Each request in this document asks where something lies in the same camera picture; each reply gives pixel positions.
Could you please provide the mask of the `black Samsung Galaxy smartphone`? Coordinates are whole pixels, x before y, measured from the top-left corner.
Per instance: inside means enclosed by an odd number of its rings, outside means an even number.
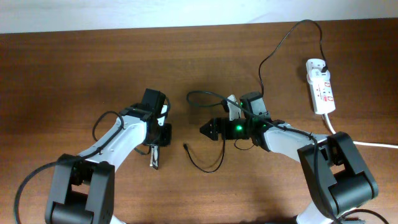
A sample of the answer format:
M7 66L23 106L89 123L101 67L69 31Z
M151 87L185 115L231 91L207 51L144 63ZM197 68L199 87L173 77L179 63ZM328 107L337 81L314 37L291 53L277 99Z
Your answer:
M160 158L160 151L159 151L159 146L158 145L152 145L150 147L150 166L158 170L159 169L159 158Z

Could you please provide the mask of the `white power strip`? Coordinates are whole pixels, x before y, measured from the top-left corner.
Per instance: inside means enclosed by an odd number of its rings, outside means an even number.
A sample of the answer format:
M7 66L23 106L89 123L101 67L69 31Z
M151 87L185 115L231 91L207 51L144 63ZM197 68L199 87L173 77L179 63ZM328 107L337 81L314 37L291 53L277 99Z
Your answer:
M322 73L319 69L310 70L307 81L315 114L328 114L336 110L329 71Z

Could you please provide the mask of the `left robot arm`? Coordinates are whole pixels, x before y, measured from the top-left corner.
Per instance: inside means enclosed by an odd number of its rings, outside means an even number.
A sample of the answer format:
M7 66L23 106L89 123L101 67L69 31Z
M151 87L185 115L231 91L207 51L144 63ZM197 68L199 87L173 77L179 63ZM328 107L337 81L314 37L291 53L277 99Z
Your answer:
M159 168L160 148L171 141L169 110L164 93L146 89L142 101L118 112L112 128L91 147L59 157L45 222L120 223L114 214L115 173L140 145L149 148L150 167Z

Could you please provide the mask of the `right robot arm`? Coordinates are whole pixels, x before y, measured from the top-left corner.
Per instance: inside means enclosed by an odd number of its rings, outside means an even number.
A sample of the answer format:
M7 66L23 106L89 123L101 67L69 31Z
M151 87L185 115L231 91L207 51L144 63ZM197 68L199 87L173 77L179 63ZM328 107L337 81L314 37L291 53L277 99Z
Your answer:
M376 180L347 133L312 134L271 120L259 92L240 99L231 95L221 104L229 117L210 119L200 128L202 134L214 141L251 139L301 164L312 201L292 223L342 223L377 197Z

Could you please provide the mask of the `white USB charger plug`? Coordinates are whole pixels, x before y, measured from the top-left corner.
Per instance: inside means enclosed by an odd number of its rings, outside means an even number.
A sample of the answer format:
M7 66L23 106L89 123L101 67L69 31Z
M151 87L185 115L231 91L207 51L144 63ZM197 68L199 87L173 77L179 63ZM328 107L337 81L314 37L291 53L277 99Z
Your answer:
M311 58L308 59L306 62L306 69L307 69L307 77L310 81L315 80L329 80L330 79L330 72L326 68L326 62L319 58Z

